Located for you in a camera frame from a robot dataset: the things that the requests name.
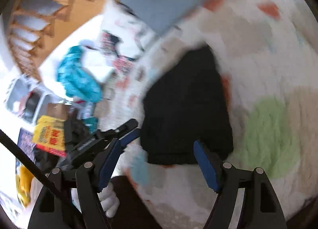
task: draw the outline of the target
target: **yellow object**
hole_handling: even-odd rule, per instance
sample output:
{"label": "yellow object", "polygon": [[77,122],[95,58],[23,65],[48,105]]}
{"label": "yellow object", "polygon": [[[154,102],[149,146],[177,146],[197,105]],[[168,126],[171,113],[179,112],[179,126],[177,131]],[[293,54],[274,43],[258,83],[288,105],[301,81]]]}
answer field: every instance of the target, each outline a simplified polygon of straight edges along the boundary
{"label": "yellow object", "polygon": [[20,166],[19,174],[21,189],[25,191],[27,194],[30,194],[31,182],[34,175],[24,165]]}
{"label": "yellow object", "polygon": [[65,151],[64,120],[47,115],[41,116],[34,128],[32,142],[44,147]]}
{"label": "yellow object", "polygon": [[31,201],[30,194],[27,194],[25,191],[21,189],[20,183],[20,176],[16,174],[16,192],[18,195],[18,199],[24,207],[27,207]]}

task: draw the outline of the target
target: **silver screw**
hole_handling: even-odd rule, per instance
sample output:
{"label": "silver screw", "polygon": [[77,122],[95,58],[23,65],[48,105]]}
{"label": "silver screw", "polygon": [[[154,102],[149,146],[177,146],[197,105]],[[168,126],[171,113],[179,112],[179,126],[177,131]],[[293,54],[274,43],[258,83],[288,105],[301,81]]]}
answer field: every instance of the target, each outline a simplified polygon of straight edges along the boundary
{"label": "silver screw", "polygon": [[260,167],[257,167],[256,168],[256,172],[259,173],[259,174],[262,174],[264,172],[264,170]]}
{"label": "silver screw", "polygon": [[85,164],[84,164],[84,167],[85,168],[91,168],[93,166],[93,163],[92,162],[86,162]]}
{"label": "silver screw", "polygon": [[59,173],[60,169],[58,167],[53,168],[52,173],[57,174]]}
{"label": "silver screw", "polygon": [[232,165],[229,162],[225,162],[225,163],[223,163],[223,167],[226,169],[230,169],[232,167]]}

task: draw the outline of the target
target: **white glove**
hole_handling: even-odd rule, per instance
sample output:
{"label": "white glove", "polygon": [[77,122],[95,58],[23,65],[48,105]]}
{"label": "white glove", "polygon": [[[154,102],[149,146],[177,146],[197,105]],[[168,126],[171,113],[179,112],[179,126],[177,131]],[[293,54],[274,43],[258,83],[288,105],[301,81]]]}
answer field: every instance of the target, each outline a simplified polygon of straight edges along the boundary
{"label": "white glove", "polygon": [[[117,198],[116,193],[113,190],[112,183],[108,183],[107,187],[104,188],[102,192],[98,193],[97,195],[99,200],[101,201],[101,206],[103,207],[106,216],[108,218],[114,217],[119,207],[119,199]],[[74,205],[81,211],[77,189],[72,189],[72,199]]]}

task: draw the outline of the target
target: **bedspread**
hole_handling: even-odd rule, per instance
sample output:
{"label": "bedspread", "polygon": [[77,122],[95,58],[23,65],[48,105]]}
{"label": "bedspread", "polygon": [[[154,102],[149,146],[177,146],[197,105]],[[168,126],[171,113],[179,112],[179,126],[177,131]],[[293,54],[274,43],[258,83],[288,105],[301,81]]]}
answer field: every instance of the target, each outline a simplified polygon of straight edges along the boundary
{"label": "bedspread", "polygon": [[[113,98],[97,106],[99,127],[115,128],[130,118],[141,124],[147,89],[183,52],[206,42],[227,88],[234,140],[228,161],[242,169],[264,168],[288,219],[318,194],[317,31],[304,0],[209,0],[138,61],[114,64],[119,78]],[[141,167],[138,180],[130,179],[160,225],[202,228],[216,194],[200,168],[151,165],[136,156],[146,157],[138,140],[120,157],[118,169],[130,176],[132,167]],[[240,190],[230,228],[236,228],[242,200]]]}

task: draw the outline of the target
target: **black rod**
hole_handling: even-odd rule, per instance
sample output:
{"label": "black rod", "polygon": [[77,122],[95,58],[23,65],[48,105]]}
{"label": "black rod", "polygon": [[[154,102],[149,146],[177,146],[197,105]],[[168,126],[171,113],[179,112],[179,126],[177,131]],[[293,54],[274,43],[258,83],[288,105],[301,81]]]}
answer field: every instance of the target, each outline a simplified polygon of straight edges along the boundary
{"label": "black rod", "polygon": [[49,190],[51,194],[53,194],[54,197],[73,212],[82,225],[84,224],[81,212],[79,212],[79,210],[63,196],[61,191],[55,187],[54,183],[41,172],[32,160],[2,130],[0,130],[0,142],[14,154],[14,156]]}

